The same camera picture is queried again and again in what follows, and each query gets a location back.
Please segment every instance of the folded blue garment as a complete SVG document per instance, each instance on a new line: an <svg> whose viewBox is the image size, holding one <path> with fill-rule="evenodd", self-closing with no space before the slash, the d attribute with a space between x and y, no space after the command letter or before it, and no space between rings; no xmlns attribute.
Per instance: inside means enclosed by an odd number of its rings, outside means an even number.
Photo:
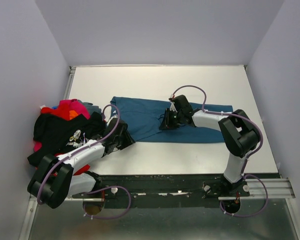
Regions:
<svg viewBox="0 0 300 240"><path fill-rule="evenodd" d="M114 96L111 104L120 110L120 117L128 124L128 131L136 142L152 143L222 143L221 132L206 127L182 126L174 130L159 130L169 101L148 100ZM202 104L190 103L193 109L201 109ZM230 105L206 104L205 109L214 112L232 112ZM112 107L111 116L116 109Z"/></svg>

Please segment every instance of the black garment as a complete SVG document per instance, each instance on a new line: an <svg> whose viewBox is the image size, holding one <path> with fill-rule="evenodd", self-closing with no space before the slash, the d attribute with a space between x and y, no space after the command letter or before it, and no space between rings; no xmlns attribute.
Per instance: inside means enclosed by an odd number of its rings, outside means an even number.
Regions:
<svg viewBox="0 0 300 240"><path fill-rule="evenodd" d="M42 147L28 157L31 165L37 167L47 154L65 154L84 145L94 135L102 135L106 123L94 112L89 119L80 114L67 121L61 117L44 113L34 124L33 140Z"/></svg>

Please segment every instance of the gray floor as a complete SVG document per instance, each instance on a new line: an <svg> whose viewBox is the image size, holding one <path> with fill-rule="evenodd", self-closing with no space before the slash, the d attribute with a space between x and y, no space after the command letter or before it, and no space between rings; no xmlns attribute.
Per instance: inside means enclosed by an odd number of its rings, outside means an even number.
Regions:
<svg viewBox="0 0 300 240"><path fill-rule="evenodd" d="M264 200L242 202L241 214L260 209ZM120 209L103 210L103 215ZM255 217L236 218L217 208L131 209L115 220L83 217L82 203L65 201L57 209L39 206L31 240L297 240L284 199L269 201Z"/></svg>

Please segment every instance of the wall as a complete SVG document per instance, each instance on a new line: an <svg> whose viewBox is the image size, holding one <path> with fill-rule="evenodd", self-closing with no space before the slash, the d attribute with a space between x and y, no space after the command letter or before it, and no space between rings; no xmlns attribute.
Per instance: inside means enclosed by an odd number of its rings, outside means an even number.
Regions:
<svg viewBox="0 0 300 240"><path fill-rule="evenodd" d="M248 64L283 0L36 0L72 66Z"/></svg>
<svg viewBox="0 0 300 240"><path fill-rule="evenodd" d="M247 67L279 171L300 210L300 0L286 0Z"/></svg>
<svg viewBox="0 0 300 240"><path fill-rule="evenodd" d="M18 239L28 205L33 126L62 98L68 64L33 0L0 0L0 240Z"/></svg>

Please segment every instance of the white table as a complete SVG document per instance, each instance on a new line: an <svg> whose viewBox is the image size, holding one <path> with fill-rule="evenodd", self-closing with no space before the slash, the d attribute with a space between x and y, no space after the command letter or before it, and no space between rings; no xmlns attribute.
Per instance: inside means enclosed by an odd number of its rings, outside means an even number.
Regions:
<svg viewBox="0 0 300 240"><path fill-rule="evenodd" d="M278 172L243 66L77 67L69 98L101 108L113 96L167 101L183 85L204 89L207 104L243 109L260 126L264 136L262 149L250 158L245 172ZM204 99L202 92L195 88L183 88L178 94L184 94L194 103L202 103ZM228 156L224 143L137 142L94 161L90 170L101 175L221 174Z"/></svg>

